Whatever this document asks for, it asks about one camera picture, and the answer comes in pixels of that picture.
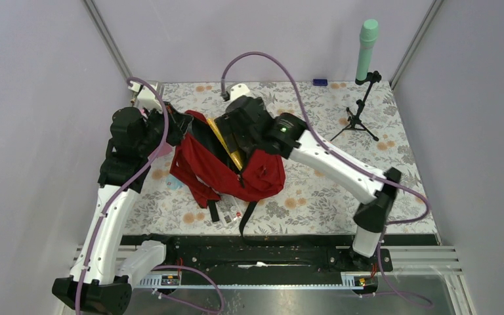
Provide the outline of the black tripod mic stand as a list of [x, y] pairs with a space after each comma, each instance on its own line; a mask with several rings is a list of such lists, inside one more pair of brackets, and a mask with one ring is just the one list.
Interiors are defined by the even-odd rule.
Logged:
[[362, 86], [364, 83], [369, 83], [368, 88], [364, 94], [363, 99], [358, 99], [356, 101], [356, 105], [358, 108], [355, 113], [353, 113], [349, 107], [346, 108], [346, 112], [348, 114], [347, 118], [348, 125], [342, 128], [335, 136], [333, 136], [330, 139], [330, 141], [335, 140], [344, 131], [365, 131], [374, 141], [376, 142], [379, 141], [379, 138], [363, 124], [363, 121], [361, 120], [360, 116], [364, 111], [364, 108], [366, 106], [366, 100], [368, 99], [368, 96], [372, 90], [373, 85], [375, 83], [379, 83], [381, 80], [382, 76], [378, 71], [368, 72], [364, 79], [355, 79], [354, 82], [358, 86]]

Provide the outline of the red backpack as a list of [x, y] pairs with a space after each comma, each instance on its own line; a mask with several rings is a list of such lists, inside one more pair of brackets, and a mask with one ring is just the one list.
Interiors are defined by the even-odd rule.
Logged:
[[186, 134], [175, 146], [170, 173], [189, 187], [201, 208], [215, 210], [221, 195], [234, 196], [249, 205], [239, 223], [240, 235], [259, 201], [275, 196], [285, 184], [285, 171], [280, 156], [258, 149], [239, 170], [219, 142], [206, 117], [187, 110], [191, 117]]

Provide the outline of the small white card pack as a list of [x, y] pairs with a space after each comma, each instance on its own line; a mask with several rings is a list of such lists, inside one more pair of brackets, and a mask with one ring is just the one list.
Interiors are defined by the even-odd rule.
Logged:
[[225, 226], [231, 226], [238, 222], [243, 213], [240, 202], [234, 196], [229, 195], [221, 197], [221, 200], [217, 202], [217, 210], [220, 221]]

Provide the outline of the blue correction tape pack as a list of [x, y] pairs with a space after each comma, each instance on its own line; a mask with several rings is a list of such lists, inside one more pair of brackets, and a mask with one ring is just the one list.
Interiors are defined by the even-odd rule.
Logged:
[[166, 177], [166, 187], [170, 190], [178, 190], [184, 186], [179, 179], [174, 177], [173, 175], [168, 175]]

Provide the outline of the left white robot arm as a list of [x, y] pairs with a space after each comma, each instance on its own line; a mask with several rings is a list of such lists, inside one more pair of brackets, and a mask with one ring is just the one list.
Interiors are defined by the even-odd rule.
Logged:
[[145, 80], [130, 77], [127, 84], [138, 93], [149, 90], [154, 99], [142, 109], [129, 106], [112, 116], [87, 237], [69, 275], [55, 279], [52, 286], [52, 294], [76, 314], [123, 314], [134, 286], [155, 266], [168, 270], [177, 263], [176, 250], [161, 241], [145, 241], [122, 263], [117, 261], [125, 223], [151, 164], [163, 147], [182, 142], [192, 122], [192, 117], [168, 106]]

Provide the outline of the green microphone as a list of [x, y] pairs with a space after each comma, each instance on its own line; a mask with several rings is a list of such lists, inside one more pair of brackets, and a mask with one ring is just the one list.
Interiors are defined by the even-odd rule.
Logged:
[[375, 19], [366, 20], [360, 29], [360, 50], [356, 68], [355, 82], [361, 84], [368, 77], [373, 47], [379, 37], [379, 23]]

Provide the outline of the small blue box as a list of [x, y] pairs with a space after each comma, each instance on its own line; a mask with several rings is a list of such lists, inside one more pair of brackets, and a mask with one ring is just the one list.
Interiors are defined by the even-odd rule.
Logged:
[[319, 87], [328, 86], [328, 80], [326, 80], [326, 79], [313, 79], [312, 84], [313, 84], [313, 86], [319, 86]]

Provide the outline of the pink metronome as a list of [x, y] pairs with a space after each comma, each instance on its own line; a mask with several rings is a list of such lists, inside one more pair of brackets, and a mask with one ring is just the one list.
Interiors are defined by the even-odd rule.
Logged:
[[[141, 108], [140, 109], [141, 114], [148, 119], [148, 112], [146, 108]], [[166, 156], [167, 154], [170, 154], [173, 151], [173, 147], [170, 146], [169, 144], [164, 144], [160, 149], [154, 150], [154, 153], [157, 154], [157, 157], [162, 157]]]

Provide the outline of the yellow notebook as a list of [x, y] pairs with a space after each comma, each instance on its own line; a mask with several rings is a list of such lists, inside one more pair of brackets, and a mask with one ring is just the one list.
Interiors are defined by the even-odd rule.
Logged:
[[243, 153], [237, 145], [234, 135], [230, 132], [228, 127], [219, 126], [215, 119], [207, 118], [207, 123], [223, 145], [227, 154], [233, 161], [234, 165], [242, 170], [244, 166]]

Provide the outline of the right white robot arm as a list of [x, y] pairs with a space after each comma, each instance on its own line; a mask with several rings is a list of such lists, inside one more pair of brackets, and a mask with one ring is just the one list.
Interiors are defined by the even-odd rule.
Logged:
[[359, 201], [353, 216], [357, 228], [350, 261], [359, 270], [372, 266], [401, 172], [395, 168], [382, 171], [346, 154], [293, 114], [273, 117], [263, 100], [253, 98], [243, 83], [223, 89], [221, 96], [228, 106], [215, 122], [229, 152], [248, 157], [265, 152], [301, 163], [323, 173]]

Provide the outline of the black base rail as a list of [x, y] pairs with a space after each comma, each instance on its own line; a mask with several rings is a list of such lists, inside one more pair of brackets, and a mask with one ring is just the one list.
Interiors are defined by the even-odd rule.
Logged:
[[314, 289], [362, 286], [373, 272], [394, 270], [390, 250], [417, 249], [438, 244], [430, 234], [392, 234], [384, 237], [379, 255], [365, 258], [352, 251], [352, 235], [304, 236], [192, 236], [128, 235], [120, 254], [138, 249], [146, 241], [167, 246], [164, 264], [182, 270], [156, 270], [141, 287], [161, 289]]

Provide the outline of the floral table mat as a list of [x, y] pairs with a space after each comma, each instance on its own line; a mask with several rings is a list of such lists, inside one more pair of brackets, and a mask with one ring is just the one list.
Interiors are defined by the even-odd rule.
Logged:
[[[284, 112], [301, 116], [293, 87], [288, 82], [246, 83], [254, 96], [265, 101], [276, 116]], [[316, 131], [329, 140], [347, 123], [345, 108], [356, 111], [356, 101], [366, 86], [352, 82], [333, 82], [315, 87], [309, 82], [298, 84], [306, 111]], [[219, 83], [168, 83], [164, 99], [180, 111], [195, 110], [206, 117], [223, 113], [226, 104], [220, 96]], [[363, 162], [387, 170], [402, 172], [401, 184], [423, 194], [422, 180], [402, 124], [394, 95], [387, 82], [373, 86], [364, 112], [364, 124], [379, 137], [374, 141], [367, 133], [345, 131], [332, 143]], [[125, 234], [238, 234], [238, 222], [225, 226], [213, 223], [207, 209], [200, 209], [186, 186], [178, 190], [166, 187], [166, 177], [173, 152], [152, 164], [140, 199], [130, 212]], [[245, 233], [250, 234], [354, 234], [353, 215], [358, 202], [350, 192], [328, 179], [323, 173], [294, 161], [283, 160], [286, 181], [283, 190], [256, 206]], [[399, 191], [390, 212], [390, 221], [418, 217], [425, 210], [419, 198]], [[435, 234], [431, 215], [415, 223], [392, 225], [388, 234]]]

